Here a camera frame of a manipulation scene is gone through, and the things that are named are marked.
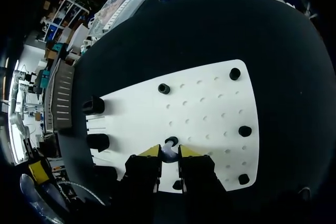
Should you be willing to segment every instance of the hole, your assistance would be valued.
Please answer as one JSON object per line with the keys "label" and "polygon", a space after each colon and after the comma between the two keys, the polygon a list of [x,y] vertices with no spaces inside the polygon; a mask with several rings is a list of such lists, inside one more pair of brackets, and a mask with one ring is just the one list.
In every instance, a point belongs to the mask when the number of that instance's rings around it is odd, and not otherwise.
{"label": "hole", "polygon": [[165,89],[166,89],[165,85],[161,84],[161,85],[159,86],[159,90],[160,90],[161,92],[163,92]]}

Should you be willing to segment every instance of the white pegboard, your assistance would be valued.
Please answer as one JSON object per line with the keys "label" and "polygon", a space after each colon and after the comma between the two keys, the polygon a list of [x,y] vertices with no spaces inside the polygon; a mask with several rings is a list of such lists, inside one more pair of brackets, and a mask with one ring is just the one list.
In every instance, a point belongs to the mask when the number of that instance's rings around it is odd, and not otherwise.
{"label": "white pegboard", "polygon": [[[233,81],[232,68],[241,76]],[[165,83],[167,95],[158,92]],[[91,150],[97,165],[113,166],[118,179],[125,162],[176,136],[183,144],[215,162],[215,172],[225,189],[251,186],[257,177],[259,129],[257,108],[247,68],[241,60],[224,61],[187,69],[127,87],[101,97],[105,112],[87,116],[88,134],[105,133],[110,148]],[[249,137],[238,134],[239,127],[252,128]],[[162,165],[159,190],[180,193],[172,188],[178,180],[177,163]],[[250,182],[240,185],[238,176],[247,174]]]}

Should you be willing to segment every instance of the cluttered workbench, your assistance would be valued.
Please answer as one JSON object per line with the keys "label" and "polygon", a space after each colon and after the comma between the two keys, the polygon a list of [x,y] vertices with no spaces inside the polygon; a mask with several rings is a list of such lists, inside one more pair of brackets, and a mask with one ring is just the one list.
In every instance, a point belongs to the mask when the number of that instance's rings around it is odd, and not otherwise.
{"label": "cluttered workbench", "polygon": [[[108,185],[94,175],[86,142],[82,105],[92,95],[236,59],[245,63],[253,86],[260,151],[256,182],[231,191],[234,203],[258,208],[298,185],[315,192],[331,162],[336,137],[334,71],[312,23],[275,0],[155,2],[96,42],[75,66],[73,132],[58,133],[69,179],[106,197]],[[176,210],[179,195],[158,196]]]}

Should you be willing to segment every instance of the plastic container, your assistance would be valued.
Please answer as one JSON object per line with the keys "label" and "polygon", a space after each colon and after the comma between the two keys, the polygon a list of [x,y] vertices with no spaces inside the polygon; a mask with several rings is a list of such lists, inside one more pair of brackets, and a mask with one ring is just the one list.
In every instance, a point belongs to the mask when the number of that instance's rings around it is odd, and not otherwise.
{"label": "plastic container", "polygon": [[145,0],[107,0],[95,14],[88,36],[102,37],[120,23],[134,15]]}

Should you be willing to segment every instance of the yellow object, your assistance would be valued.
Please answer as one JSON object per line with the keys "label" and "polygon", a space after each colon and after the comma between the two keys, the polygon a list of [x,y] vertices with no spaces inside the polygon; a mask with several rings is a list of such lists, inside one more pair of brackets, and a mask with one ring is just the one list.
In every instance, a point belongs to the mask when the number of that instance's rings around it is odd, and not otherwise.
{"label": "yellow object", "polygon": [[181,150],[181,155],[182,157],[198,157],[198,156],[203,156],[197,152],[192,151],[191,149],[185,147],[184,145],[180,145],[180,150]]}
{"label": "yellow object", "polygon": [[49,180],[48,175],[44,171],[41,161],[28,165],[29,170],[31,171],[34,180],[37,184],[42,184],[43,182]]}
{"label": "yellow object", "polygon": [[160,149],[160,145],[156,145],[156,146],[153,146],[152,148],[149,148],[147,151],[139,154],[138,156],[144,156],[144,157],[147,157],[147,156],[152,156],[152,157],[157,157],[158,154],[159,154],[159,149]]}

